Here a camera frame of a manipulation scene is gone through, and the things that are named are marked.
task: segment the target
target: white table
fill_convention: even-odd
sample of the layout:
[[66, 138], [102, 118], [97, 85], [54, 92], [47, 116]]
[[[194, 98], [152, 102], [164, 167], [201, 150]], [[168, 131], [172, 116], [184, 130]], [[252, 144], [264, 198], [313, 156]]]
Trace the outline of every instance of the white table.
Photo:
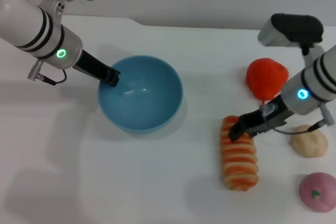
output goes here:
[[[131, 55], [169, 62], [185, 99], [174, 120], [151, 135], [112, 125], [97, 103], [98, 81], [73, 69], [56, 87], [26, 76], [35, 59], [0, 40], [0, 222], [2, 224], [260, 224], [332, 223], [298, 198], [304, 174], [336, 176], [333, 129], [325, 157], [300, 157], [288, 137], [268, 132], [255, 143], [260, 182], [229, 191], [219, 170], [222, 118], [257, 109], [244, 84], [247, 66], [271, 57], [290, 76], [303, 68], [300, 50], [266, 48], [256, 30], [142, 26], [130, 19], [65, 16], [85, 49], [111, 65]], [[326, 27], [322, 45], [334, 44]], [[62, 79], [45, 65], [43, 73]], [[336, 111], [336, 104], [329, 108]], [[314, 123], [317, 111], [290, 118]]]

